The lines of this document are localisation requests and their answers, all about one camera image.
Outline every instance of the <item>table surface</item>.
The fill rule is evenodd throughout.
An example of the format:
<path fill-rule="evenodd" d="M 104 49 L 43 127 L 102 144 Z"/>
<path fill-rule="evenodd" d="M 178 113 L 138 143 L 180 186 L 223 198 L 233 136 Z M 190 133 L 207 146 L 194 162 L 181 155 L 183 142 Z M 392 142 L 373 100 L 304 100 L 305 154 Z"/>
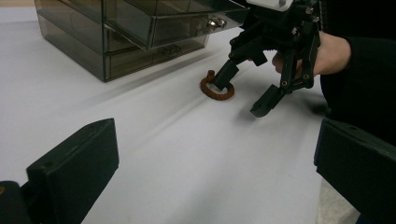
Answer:
<path fill-rule="evenodd" d="M 199 88 L 226 62 L 239 28 L 108 83 L 42 37 L 33 7 L 0 8 L 0 29 L 0 180 L 24 184 L 32 162 L 86 124 L 114 118 L 120 168 L 83 223 L 316 222 L 313 160 L 326 104 L 318 78 L 260 119 L 249 110 L 278 85 L 271 63 L 241 63 L 228 101 Z"/>

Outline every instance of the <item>brown ring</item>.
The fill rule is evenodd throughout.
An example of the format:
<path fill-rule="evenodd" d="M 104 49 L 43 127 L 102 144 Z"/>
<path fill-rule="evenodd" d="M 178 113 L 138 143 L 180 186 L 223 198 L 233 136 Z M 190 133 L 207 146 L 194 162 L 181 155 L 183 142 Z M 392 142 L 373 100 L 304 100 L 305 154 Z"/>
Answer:
<path fill-rule="evenodd" d="M 218 101 L 225 101 L 233 97 L 235 94 L 235 89 L 233 88 L 233 84 L 228 83 L 227 85 L 227 92 L 226 93 L 217 93 L 207 86 L 207 83 L 213 83 L 213 79 L 215 79 L 215 71 L 209 70 L 207 71 L 207 76 L 201 80 L 201 91 L 206 94 L 208 97 L 218 100 Z"/>

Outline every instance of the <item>acrylic box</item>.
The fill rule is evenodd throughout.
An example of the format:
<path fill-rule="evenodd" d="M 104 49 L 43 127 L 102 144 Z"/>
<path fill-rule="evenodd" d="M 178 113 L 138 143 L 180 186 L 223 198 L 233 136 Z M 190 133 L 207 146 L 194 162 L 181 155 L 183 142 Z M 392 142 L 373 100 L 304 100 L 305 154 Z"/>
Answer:
<path fill-rule="evenodd" d="M 35 0 L 35 8 L 44 38 L 104 82 L 205 48 L 248 13 L 228 0 Z"/>

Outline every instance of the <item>person's hand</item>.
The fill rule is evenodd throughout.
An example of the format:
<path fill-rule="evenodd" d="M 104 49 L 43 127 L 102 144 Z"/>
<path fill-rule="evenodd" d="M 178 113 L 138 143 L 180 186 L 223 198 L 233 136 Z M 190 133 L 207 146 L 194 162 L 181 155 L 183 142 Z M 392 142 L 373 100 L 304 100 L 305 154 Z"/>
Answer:
<path fill-rule="evenodd" d="M 317 60 L 314 66 L 314 76 L 338 73 L 348 67 L 351 56 L 349 43 L 341 37 L 319 32 L 320 46 L 318 47 Z M 278 73 L 282 73 L 283 59 L 278 52 L 272 64 Z M 297 61 L 297 74 L 302 70 L 302 60 Z"/>

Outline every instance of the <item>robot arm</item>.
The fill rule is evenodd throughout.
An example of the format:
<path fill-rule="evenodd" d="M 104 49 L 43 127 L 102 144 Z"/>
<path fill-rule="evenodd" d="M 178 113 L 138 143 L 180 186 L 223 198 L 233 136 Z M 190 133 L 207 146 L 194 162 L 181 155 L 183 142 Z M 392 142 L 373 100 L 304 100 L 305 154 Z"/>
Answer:
<path fill-rule="evenodd" d="M 317 57 L 318 16 L 314 0 L 247 0 L 254 20 L 244 24 L 244 31 L 230 41 L 229 60 L 214 77 L 213 84 L 223 90 L 245 60 L 256 66 L 267 62 L 265 50 L 277 50 L 284 59 L 279 87 L 272 85 L 253 105 L 250 112 L 263 117 L 285 94 L 314 85 L 313 68 Z M 303 61 L 303 72 L 296 76 L 296 63 Z"/>

